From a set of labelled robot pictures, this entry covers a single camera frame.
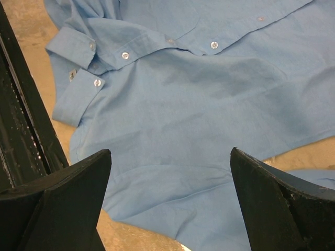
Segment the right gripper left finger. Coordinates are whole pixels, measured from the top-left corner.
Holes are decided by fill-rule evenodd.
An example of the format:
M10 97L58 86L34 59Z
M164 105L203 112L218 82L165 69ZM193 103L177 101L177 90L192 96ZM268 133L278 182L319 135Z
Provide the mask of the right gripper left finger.
M97 231L109 150L1 191L1 250L104 250Z

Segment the blue button shirt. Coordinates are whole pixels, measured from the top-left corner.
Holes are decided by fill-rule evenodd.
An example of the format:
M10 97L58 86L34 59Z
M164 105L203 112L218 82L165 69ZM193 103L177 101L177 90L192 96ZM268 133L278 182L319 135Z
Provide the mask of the blue button shirt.
M334 1L45 1L53 119L101 149L103 209L191 250L249 250L233 147L334 136Z

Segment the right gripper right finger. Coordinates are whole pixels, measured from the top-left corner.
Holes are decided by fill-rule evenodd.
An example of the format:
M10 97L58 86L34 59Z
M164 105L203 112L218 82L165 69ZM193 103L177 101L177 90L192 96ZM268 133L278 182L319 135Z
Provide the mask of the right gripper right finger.
M252 250L334 250L334 189L237 148L230 168Z

